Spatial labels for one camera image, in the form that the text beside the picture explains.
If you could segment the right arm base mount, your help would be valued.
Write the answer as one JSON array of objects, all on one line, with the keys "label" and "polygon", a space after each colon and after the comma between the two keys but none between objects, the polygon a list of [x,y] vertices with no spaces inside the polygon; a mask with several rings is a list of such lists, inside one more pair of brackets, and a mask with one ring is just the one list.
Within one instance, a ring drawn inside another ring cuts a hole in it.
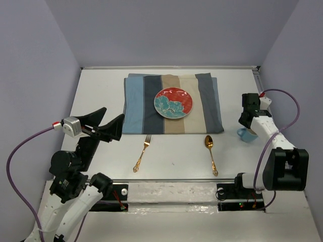
[{"label": "right arm base mount", "polygon": [[235,184],[217,184],[215,196],[219,212],[264,210],[265,206],[262,194],[253,189],[237,188]]}]

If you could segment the red and teal plate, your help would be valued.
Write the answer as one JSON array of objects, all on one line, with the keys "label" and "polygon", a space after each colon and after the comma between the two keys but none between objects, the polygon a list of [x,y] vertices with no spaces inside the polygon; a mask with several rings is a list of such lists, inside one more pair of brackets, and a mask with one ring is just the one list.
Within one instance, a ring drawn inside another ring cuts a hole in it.
[{"label": "red and teal plate", "polygon": [[168,119],[180,119],[187,116],[193,107],[191,95],[176,87],[165,88],[159,91],[153,101],[158,114]]}]

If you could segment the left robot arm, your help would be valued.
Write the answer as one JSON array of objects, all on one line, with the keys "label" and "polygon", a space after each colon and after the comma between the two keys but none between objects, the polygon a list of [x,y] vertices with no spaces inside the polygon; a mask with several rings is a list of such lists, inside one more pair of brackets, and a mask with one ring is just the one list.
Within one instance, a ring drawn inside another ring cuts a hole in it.
[{"label": "left robot arm", "polygon": [[78,138],[75,151],[58,151],[50,161],[49,172],[54,176],[49,196],[39,223],[26,241],[67,241],[71,232],[100,199],[112,193],[113,180],[102,173],[92,178],[85,175],[100,142],[119,141],[125,116],[118,115],[104,126],[100,125],[106,108],[83,116],[70,116],[53,123]]}]

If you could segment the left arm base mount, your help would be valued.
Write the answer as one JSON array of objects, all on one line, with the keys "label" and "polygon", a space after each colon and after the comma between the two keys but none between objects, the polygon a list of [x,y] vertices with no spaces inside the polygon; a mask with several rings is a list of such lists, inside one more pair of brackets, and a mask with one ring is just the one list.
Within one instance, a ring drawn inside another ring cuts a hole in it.
[{"label": "left arm base mount", "polygon": [[104,195],[89,210],[90,212],[128,212],[128,184],[113,184],[113,189],[108,195]]}]

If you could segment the light blue mug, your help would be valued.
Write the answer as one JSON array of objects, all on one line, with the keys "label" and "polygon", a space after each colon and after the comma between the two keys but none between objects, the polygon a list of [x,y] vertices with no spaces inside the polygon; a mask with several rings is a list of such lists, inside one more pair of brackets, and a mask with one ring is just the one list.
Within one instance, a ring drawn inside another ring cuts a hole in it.
[{"label": "light blue mug", "polygon": [[240,137],[240,140],[245,143],[253,142],[258,138],[258,135],[253,130],[247,128],[238,129],[237,135]]}]

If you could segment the gold spoon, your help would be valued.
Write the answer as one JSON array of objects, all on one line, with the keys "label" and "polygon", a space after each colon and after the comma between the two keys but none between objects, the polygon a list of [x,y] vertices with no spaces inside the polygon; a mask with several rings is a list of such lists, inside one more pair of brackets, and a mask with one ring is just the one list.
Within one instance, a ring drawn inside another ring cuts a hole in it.
[{"label": "gold spoon", "polygon": [[210,135],[207,135],[204,139],[204,144],[206,148],[209,150],[210,157],[211,157],[211,166],[212,166],[212,173],[214,176],[218,176],[218,170],[214,162],[213,154],[212,154],[212,148],[213,148],[213,140]]}]

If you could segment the striped cloth placemat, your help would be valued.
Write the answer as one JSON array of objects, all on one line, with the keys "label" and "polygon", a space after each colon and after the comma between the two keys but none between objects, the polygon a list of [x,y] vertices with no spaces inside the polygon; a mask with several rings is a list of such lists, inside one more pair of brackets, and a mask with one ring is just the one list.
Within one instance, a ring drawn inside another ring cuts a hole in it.
[{"label": "striped cloth placemat", "polygon": [[129,74],[124,94],[125,134],[224,132],[218,82],[210,73]]}]

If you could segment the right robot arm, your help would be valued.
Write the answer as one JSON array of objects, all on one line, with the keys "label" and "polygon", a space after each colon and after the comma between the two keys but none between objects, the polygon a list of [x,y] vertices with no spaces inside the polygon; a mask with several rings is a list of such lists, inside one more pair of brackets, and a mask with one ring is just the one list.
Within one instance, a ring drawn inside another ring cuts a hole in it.
[{"label": "right robot arm", "polygon": [[239,173],[232,185],[233,194],[243,198],[255,191],[303,191],[306,187],[309,154],[298,149],[283,135],[283,131],[298,121],[300,106],[294,120],[277,128],[268,107],[271,100],[265,92],[242,94],[243,111],[238,122],[252,130],[265,143],[254,173]]}]

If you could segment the gold fork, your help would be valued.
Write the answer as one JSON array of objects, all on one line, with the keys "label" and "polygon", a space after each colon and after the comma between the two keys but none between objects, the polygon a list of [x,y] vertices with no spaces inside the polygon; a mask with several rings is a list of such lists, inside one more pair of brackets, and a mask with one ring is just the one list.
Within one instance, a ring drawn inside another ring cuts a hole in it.
[{"label": "gold fork", "polygon": [[148,134],[146,136],[146,138],[145,138],[145,141],[144,141],[144,144],[143,144],[143,150],[141,152],[141,155],[140,155],[138,161],[136,162],[136,164],[133,167],[133,172],[134,173],[139,171],[139,167],[140,167],[140,164],[141,164],[143,154],[144,154],[145,150],[147,149],[147,147],[149,147],[150,143],[151,143],[151,134]]}]

